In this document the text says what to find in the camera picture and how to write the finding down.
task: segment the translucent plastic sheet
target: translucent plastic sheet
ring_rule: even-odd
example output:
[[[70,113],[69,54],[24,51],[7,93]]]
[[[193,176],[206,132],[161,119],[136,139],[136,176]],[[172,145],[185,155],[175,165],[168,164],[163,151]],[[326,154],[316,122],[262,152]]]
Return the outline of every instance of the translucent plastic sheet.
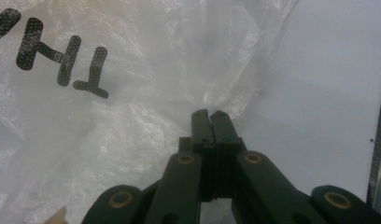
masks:
[[[64,205],[80,223],[104,190],[147,187],[197,109],[238,126],[295,4],[0,1],[21,14],[0,38],[0,224]],[[202,223],[228,223],[229,209],[205,206]]]

